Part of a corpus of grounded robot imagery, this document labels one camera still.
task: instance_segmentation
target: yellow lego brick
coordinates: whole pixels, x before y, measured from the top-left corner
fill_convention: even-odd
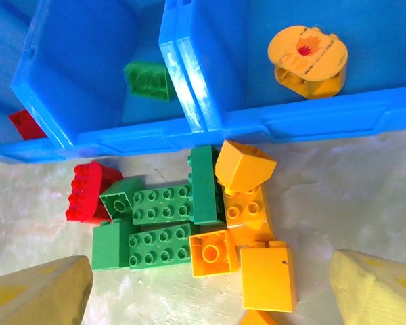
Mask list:
[[[263,184],[247,193],[223,195],[227,227],[236,246],[275,240]]]
[[[244,309],[292,313],[298,297],[292,251],[284,242],[241,249]]]
[[[406,325],[406,265],[335,251],[330,282],[346,325]]]
[[[92,285],[86,256],[0,276],[0,325],[80,324]]]
[[[239,325],[278,325],[266,311],[248,310]]]
[[[189,245],[193,277],[229,274],[239,270],[236,247],[227,230],[190,236]]]
[[[268,56],[277,81],[305,98],[334,96],[343,88],[348,52],[334,34],[291,26],[274,36]]]
[[[271,178],[277,162],[258,148],[224,141],[215,176],[228,195],[246,193]]]

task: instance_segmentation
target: white floor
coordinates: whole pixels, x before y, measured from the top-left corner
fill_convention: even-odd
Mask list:
[[[260,147],[278,160],[266,187],[275,233],[294,249],[300,298],[292,315],[274,317],[281,325],[342,324],[328,282],[335,248],[406,263],[406,132]],[[186,180],[188,154],[106,163],[156,186]],[[91,258],[91,226],[64,216],[81,162],[0,164],[0,275],[68,255]],[[244,313],[240,272],[193,279],[181,265],[94,278],[88,325],[237,324]]]

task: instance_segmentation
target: orange lego brick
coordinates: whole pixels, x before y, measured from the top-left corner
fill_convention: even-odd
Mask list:
[[[225,140],[215,176],[228,195],[246,193],[271,178],[277,162],[258,148]]]
[[[239,325],[278,325],[266,311],[248,310]]]
[[[229,274],[239,270],[236,247],[227,230],[190,236],[189,245],[193,277]]]
[[[263,184],[247,193],[223,195],[227,227],[236,246],[275,240]]]
[[[244,309],[292,313],[298,297],[292,251],[285,242],[241,250]]]
[[[270,42],[268,56],[277,81],[305,98],[331,97],[344,86],[347,48],[317,27],[283,29]]]

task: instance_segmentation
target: red lego brick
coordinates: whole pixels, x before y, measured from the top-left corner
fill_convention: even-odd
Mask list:
[[[24,140],[34,140],[47,137],[27,110],[21,110],[9,115],[9,120]]]
[[[102,221],[111,221],[99,195],[113,183],[123,179],[122,173],[96,161],[77,165],[74,172],[66,220],[95,225],[99,225]]]

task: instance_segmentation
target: toy building block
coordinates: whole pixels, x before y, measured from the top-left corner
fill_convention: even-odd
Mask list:
[[[133,223],[153,225],[189,221],[192,214],[189,184],[134,193]]]
[[[334,34],[288,27],[272,39],[268,56],[277,81],[305,98],[331,97],[343,88],[347,48]]]
[[[230,196],[246,193],[271,178],[277,162],[258,148],[226,140],[215,175]]]
[[[275,240],[264,184],[247,193],[224,193],[227,227],[236,246]]]
[[[86,256],[0,276],[0,325],[81,324],[92,286]]]
[[[239,325],[278,325],[266,311],[248,310]]]
[[[189,245],[193,277],[229,274],[239,270],[236,247],[227,230],[190,236]]]
[[[94,227],[92,269],[128,267],[129,236],[139,231],[139,226],[122,219],[115,219],[113,223],[105,221],[99,227]]]
[[[241,249],[244,309],[292,313],[298,297],[292,251],[285,242]]]
[[[129,236],[129,267],[149,269],[191,262],[189,236],[199,232],[192,223]]]
[[[330,282],[345,324],[406,324],[406,265],[336,250]]]
[[[114,182],[123,179],[122,173],[96,161],[78,165],[74,168],[74,172],[66,219],[95,225],[109,221],[110,216],[102,205],[99,195]]]
[[[196,225],[225,223],[223,195],[214,175],[218,151],[212,146],[191,150],[188,164],[192,169],[188,180],[192,185],[194,219]]]
[[[125,79],[133,95],[168,102],[176,91],[165,64],[131,62],[125,66]]]
[[[9,120],[11,120],[24,140],[47,137],[27,110],[21,110],[9,115]]]
[[[99,197],[111,220],[132,219],[134,193],[141,190],[144,190],[144,183],[140,178],[123,179],[111,185]]]

